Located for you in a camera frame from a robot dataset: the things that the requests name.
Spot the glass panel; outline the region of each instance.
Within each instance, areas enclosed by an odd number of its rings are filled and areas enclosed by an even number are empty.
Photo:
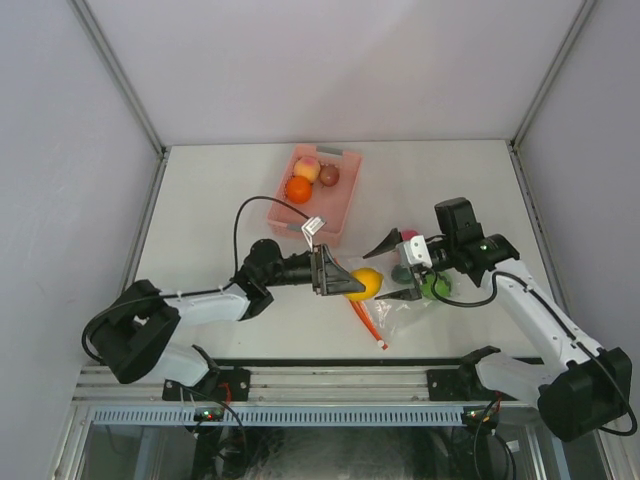
[[[464,428],[246,428],[248,468],[238,429],[201,426],[198,432],[94,425],[80,479],[477,480],[474,436]],[[566,478],[567,468],[572,478],[607,478],[592,435],[563,448],[542,427],[501,424],[498,433],[513,452],[518,479]],[[558,465],[565,454],[565,466]],[[479,437],[476,458],[483,479],[512,478],[495,437]]]

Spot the wire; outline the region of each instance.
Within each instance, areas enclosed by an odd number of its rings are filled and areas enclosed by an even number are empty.
[[[116,444],[113,441],[113,432],[111,432],[111,427],[109,425],[105,425],[104,428],[107,430],[107,437],[109,439],[109,446],[111,447],[111,450],[113,450],[115,454],[120,455],[121,457],[126,455],[127,452],[121,452],[116,448]]]
[[[476,431],[475,434],[473,435],[473,450],[472,450],[472,454],[473,454],[473,466],[475,467],[476,470],[476,475],[478,477],[479,480],[482,480],[482,475],[480,473],[480,467],[478,465],[478,437],[480,436],[480,430],[482,430],[482,426],[484,425],[484,422],[487,421],[489,419],[489,412],[491,411],[491,408],[497,403],[498,404],[498,408],[500,408],[500,402],[502,400],[502,395],[500,394],[498,397],[494,398],[489,405],[487,405],[485,407],[485,409],[483,410],[482,414],[480,415],[480,420],[478,421],[478,426],[476,427]],[[509,476],[509,462],[511,463],[511,478],[513,480],[516,479],[516,461],[515,458],[513,456],[513,452],[511,451],[511,449],[509,448],[509,446],[507,445],[507,442],[505,442],[505,440],[498,435],[497,433],[493,432],[493,436],[496,437],[496,439],[500,442],[500,445],[502,445],[502,447],[505,450],[505,459],[506,459],[506,464],[505,464],[505,472],[504,472],[504,476],[502,477],[503,480],[507,480],[507,477]]]
[[[298,215],[300,215],[301,217],[303,217],[305,220],[309,220],[309,215],[307,215],[306,213],[302,212],[301,210],[298,210],[296,207],[293,207],[291,205],[289,205],[288,203],[278,199],[278,198],[274,198],[274,197],[267,197],[266,195],[256,195],[255,197],[250,197],[247,198],[244,202],[242,202],[242,205],[240,205],[240,208],[238,209],[238,213],[236,213],[236,219],[233,222],[233,264],[234,264],[234,269],[233,269],[233,274],[234,276],[238,273],[239,270],[239,262],[238,262],[238,223],[240,222],[240,214],[242,213],[242,210],[244,210],[244,207],[246,207],[249,203],[253,202],[254,200],[269,200],[273,203],[278,203],[280,205],[282,205],[283,207],[287,207],[289,210],[296,212]]]
[[[252,202],[254,200],[269,200],[271,202],[278,203],[278,204],[283,205],[284,207],[287,207],[288,209],[296,212],[298,215],[302,216],[306,220],[309,219],[309,216],[307,214],[305,214],[304,212],[298,210],[297,208],[295,208],[295,207],[289,205],[288,203],[286,203],[286,202],[284,202],[282,200],[279,200],[277,198],[267,197],[265,195],[256,195],[256,196],[250,197],[250,198],[246,199],[244,202],[242,202],[242,205],[240,205],[240,208],[238,209],[238,213],[236,213],[235,222],[233,223],[233,260],[234,260],[234,273],[233,273],[233,275],[234,276],[238,273],[238,223],[240,221],[240,214],[242,213],[242,210],[244,210],[244,207],[246,207],[250,202]],[[198,295],[210,295],[212,293],[219,293],[221,291],[224,291],[227,288],[229,288],[232,284],[233,284],[233,282],[229,282],[222,288],[214,288],[214,289],[211,289],[211,290],[198,290],[198,291],[193,291],[193,292],[181,293],[180,295],[178,295],[177,293],[173,293],[173,294],[167,294],[167,295],[158,295],[158,296],[155,296],[155,297],[136,298],[135,300],[130,300],[128,302],[123,302],[123,303],[119,303],[117,305],[112,305],[112,306],[106,308],[105,310],[103,310],[102,312],[100,312],[99,314],[97,314],[95,317],[93,317],[87,323],[87,325],[84,327],[84,330],[82,331],[82,339],[81,339],[82,349],[84,350],[84,353],[86,353],[88,357],[90,357],[91,359],[95,360],[100,365],[104,365],[105,363],[104,363],[104,360],[102,359],[102,357],[100,357],[99,355],[93,353],[91,351],[91,349],[89,348],[89,345],[88,345],[88,342],[87,342],[88,337],[89,337],[89,330],[93,326],[94,322],[97,322],[100,318],[104,317],[105,315],[107,315],[109,313],[112,313],[114,310],[117,310],[117,309],[119,309],[121,307],[126,307],[128,305],[132,305],[134,303],[144,302],[144,301],[149,301],[149,300],[155,300],[155,299],[166,300],[166,299],[179,298],[179,297],[194,297],[194,296],[198,296]]]
[[[209,395],[206,395],[204,393],[198,392],[197,390],[194,390],[192,388],[185,387],[184,385],[181,385],[181,388],[184,391],[189,392],[191,394],[191,400],[192,401],[195,401],[194,398],[193,398],[193,395],[200,395],[201,397],[206,398],[208,401],[213,402],[216,405],[222,407],[223,409],[225,409],[227,412],[229,412],[231,414],[231,416],[234,418],[234,420],[238,424],[238,428],[240,429],[240,433],[242,435],[242,443],[243,443],[243,446],[244,446],[245,467],[248,467],[249,466],[249,447],[248,447],[248,443],[247,443],[247,432],[246,432],[246,430],[244,428],[244,425],[242,424],[242,420],[240,420],[240,417],[238,416],[238,414],[229,405],[227,405],[223,401],[216,400],[215,398],[212,398]]]
[[[478,421],[478,426],[476,427],[476,432],[473,435],[473,450],[472,450],[473,466],[475,467],[476,475],[480,480],[482,480],[482,475],[480,474],[480,467],[478,466],[478,437],[480,436],[480,430],[482,428],[482,424],[484,423],[485,418],[487,418],[487,415],[489,414],[491,407],[493,407],[497,401],[498,401],[498,397],[494,398],[493,400],[491,400],[489,405],[487,405],[485,409],[482,411],[482,415],[480,415],[480,420]]]
[[[91,320],[89,320],[87,325],[84,327],[84,330],[82,331],[82,339],[81,339],[82,349],[84,350],[84,353],[87,354],[87,356],[89,356],[90,358],[92,358],[93,360],[98,362],[100,365],[104,365],[105,364],[104,360],[99,355],[96,355],[95,353],[93,353],[89,349],[89,345],[87,344],[87,340],[88,340],[88,337],[89,337],[89,330],[92,328],[94,323],[97,322],[98,320],[100,320],[105,315],[108,315],[109,313],[112,313],[112,312],[114,312],[115,310],[117,310],[119,308],[126,307],[126,306],[129,306],[129,305],[133,305],[133,304],[139,303],[139,302],[152,301],[152,300],[167,300],[167,299],[180,298],[180,297],[188,298],[188,297],[195,297],[195,296],[198,296],[198,295],[210,295],[212,293],[223,292],[227,288],[229,288],[230,286],[231,286],[231,282],[227,283],[222,288],[214,288],[214,289],[211,289],[211,290],[196,290],[196,291],[180,293],[180,294],[170,293],[170,294],[166,294],[166,295],[142,297],[142,298],[136,298],[134,300],[129,300],[127,302],[118,303],[117,305],[111,305],[110,307],[105,308],[103,311],[98,313]]]
[[[431,283],[431,294],[434,296],[435,299],[441,301],[446,305],[451,305],[452,307],[459,307],[459,308],[483,307],[485,305],[489,305],[498,296],[496,277],[499,272],[495,272],[491,277],[491,286],[492,286],[491,295],[489,295],[488,298],[485,298],[484,300],[480,300],[478,302],[457,302],[455,300],[451,300],[449,298],[443,297],[436,291],[436,283],[442,280],[442,278],[440,277],[438,272],[436,272],[435,270],[429,269],[429,272],[435,276],[435,280]]]
[[[502,445],[502,448],[504,448],[504,451],[506,452],[505,458],[507,463],[505,463],[505,471],[502,479],[507,480],[507,477],[509,476],[509,463],[511,463],[511,479],[516,480],[516,477],[517,477],[516,459],[513,456],[513,452],[509,448],[509,445],[507,445],[507,442],[505,441],[505,439],[502,438],[500,435],[498,435],[497,432],[493,432],[493,436],[496,438],[496,440],[498,440],[498,442],[500,442],[500,445]]]
[[[618,382],[615,380],[615,378],[613,378],[613,376],[605,368],[602,362],[598,360],[598,358],[593,353],[591,353],[589,349],[582,344],[582,342],[578,342],[577,345],[580,348],[580,350],[582,350],[591,360],[593,360],[593,362],[596,365],[598,365],[598,367],[600,367],[600,369],[602,370],[602,373],[605,374],[605,376],[609,380],[609,383],[611,383],[611,386],[618,393],[618,396],[622,400],[622,404],[624,405],[624,408],[627,414],[629,414],[629,418],[631,419],[631,427],[629,428],[629,430],[626,430],[626,431],[612,430],[607,427],[600,427],[600,430],[605,433],[609,433],[611,435],[616,435],[618,437],[630,437],[634,435],[638,431],[638,419],[636,418],[636,414],[631,408],[631,405],[629,405],[629,401],[626,399],[624,393],[622,393],[622,389],[620,388],[620,385],[618,385]]]
[[[436,291],[435,286],[436,286],[436,283],[438,282],[438,280],[440,279],[440,277],[438,275],[438,272],[436,272],[435,270],[431,270],[430,269],[430,272],[435,275],[435,281],[431,284],[431,293],[434,296],[434,298],[436,298],[437,300],[439,300],[442,303],[445,303],[447,305],[451,305],[451,306],[454,306],[454,307],[462,307],[462,308],[481,307],[483,305],[488,305],[493,300],[495,300],[496,296],[498,295],[497,280],[496,280],[497,277],[506,277],[506,278],[509,278],[511,280],[514,280],[517,283],[519,283],[525,289],[525,291],[527,293],[529,293],[531,296],[533,296],[547,310],[547,312],[549,312],[551,317],[556,321],[558,326],[562,329],[562,331],[565,333],[565,335],[569,339],[571,339],[572,341],[575,341],[578,338],[571,331],[571,329],[562,321],[562,319],[560,318],[558,313],[555,311],[555,309],[553,309],[551,307],[551,305],[549,305],[549,303],[538,292],[536,292],[535,290],[530,288],[529,285],[527,284],[527,282],[525,282],[523,279],[521,279],[517,275],[513,275],[512,273],[509,273],[509,272],[501,272],[501,271],[494,272],[493,275],[491,276],[491,286],[492,286],[491,295],[489,295],[489,297],[486,298],[485,300],[481,300],[479,302],[464,303],[464,302],[456,302],[454,300],[450,300],[450,299],[445,298],[445,297],[441,296],[440,294],[438,294],[438,292]],[[589,351],[589,349],[587,347],[585,347],[582,342],[577,342],[576,345],[591,360],[593,360],[593,362],[598,366],[598,368],[600,368],[600,370],[602,370],[602,373],[604,373],[604,375],[607,377],[607,380],[609,381],[611,386],[614,388],[614,390],[616,391],[616,393],[620,397],[620,400],[622,400],[622,404],[623,404],[623,406],[625,408],[625,411],[629,415],[629,419],[631,420],[631,427],[629,428],[629,430],[626,430],[626,431],[612,430],[612,429],[607,428],[607,427],[600,427],[599,429],[602,432],[609,433],[611,435],[616,435],[616,436],[619,436],[619,437],[630,437],[632,435],[635,435],[635,433],[638,431],[638,419],[636,418],[636,415],[635,415],[633,409],[631,408],[631,405],[629,404],[629,400],[627,400],[626,396],[622,392],[622,388],[620,388],[620,385],[618,384],[616,379],[613,378],[613,376],[609,373],[609,371],[602,364],[602,362],[600,362],[600,360],[598,360],[598,358],[591,351]]]

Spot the green fruit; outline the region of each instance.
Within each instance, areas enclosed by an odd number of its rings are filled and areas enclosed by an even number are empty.
[[[436,298],[433,296],[431,292],[431,285],[435,281],[435,275],[429,274],[424,279],[424,284],[420,286],[422,290],[422,296],[424,298],[428,298],[429,300],[435,300]],[[438,273],[438,281],[436,282],[436,293],[441,296],[448,298],[451,296],[451,287],[453,282],[451,277],[447,273]]]
[[[410,283],[413,283],[413,275],[411,275],[411,271],[399,264],[391,270],[391,279],[400,285],[409,285]]]

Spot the orange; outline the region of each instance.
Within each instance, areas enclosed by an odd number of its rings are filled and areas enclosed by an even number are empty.
[[[311,183],[304,177],[292,177],[284,192],[291,202],[305,203],[311,198]]]

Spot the white wall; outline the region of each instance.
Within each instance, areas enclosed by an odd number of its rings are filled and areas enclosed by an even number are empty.
[[[580,0],[89,0],[168,145],[511,138]]]
[[[66,2],[1,2],[0,58],[0,477],[41,479],[154,154]]]
[[[522,148],[576,321],[640,368],[640,2],[600,5]],[[640,413],[640,376],[632,400]]]

